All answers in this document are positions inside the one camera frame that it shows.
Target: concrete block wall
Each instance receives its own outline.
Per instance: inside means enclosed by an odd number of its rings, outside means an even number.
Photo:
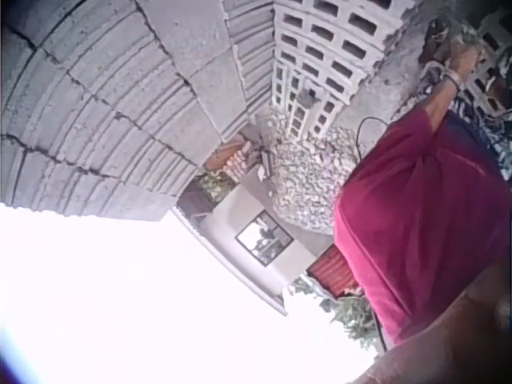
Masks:
[[[256,6],[249,26],[254,6],[226,3],[227,13],[204,0],[21,0],[4,9],[0,201],[162,218],[215,148],[270,100],[269,12]]]
[[[275,46],[273,2],[223,0],[222,4],[247,104],[246,114],[254,119],[271,98]]]
[[[481,63],[471,74],[462,88],[462,96],[472,102],[481,114],[499,116],[505,112],[503,106],[486,94],[489,70],[495,66],[495,59],[512,43],[512,13],[498,10],[482,20],[480,35],[488,45],[493,57]]]
[[[396,37],[417,6],[417,0],[276,0],[273,104],[292,114],[289,127],[293,138],[322,138],[335,115],[372,76]],[[278,80],[278,71],[286,68],[287,83]],[[299,135],[292,129],[296,106],[290,100],[290,73],[300,84],[311,82],[323,87],[329,96],[301,126]]]

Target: red shirt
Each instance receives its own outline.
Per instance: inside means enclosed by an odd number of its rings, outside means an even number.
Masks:
[[[424,110],[392,124],[336,202],[334,243],[395,343],[507,257],[512,194],[487,152]]]

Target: gravel pile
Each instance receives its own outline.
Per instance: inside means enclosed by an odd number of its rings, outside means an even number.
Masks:
[[[286,136],[286,116],[274,109],[261,124],[263,141],[275,155],[270,181],[276,212],[305,230],[332,234],[333,201],[358,163],[354,131],[333,126],[323,141],[296,142]]]

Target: window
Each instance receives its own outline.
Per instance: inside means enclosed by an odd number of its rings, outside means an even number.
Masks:
[[[236,240],[264,266],[271,264],[293,241],[265,211],[250,222]]]

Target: bright sky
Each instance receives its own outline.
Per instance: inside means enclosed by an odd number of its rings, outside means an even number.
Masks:
[[[343,384],[373,361],[306,296],[285,318],[168,214],[0,205],[0,350],[27,384]]]

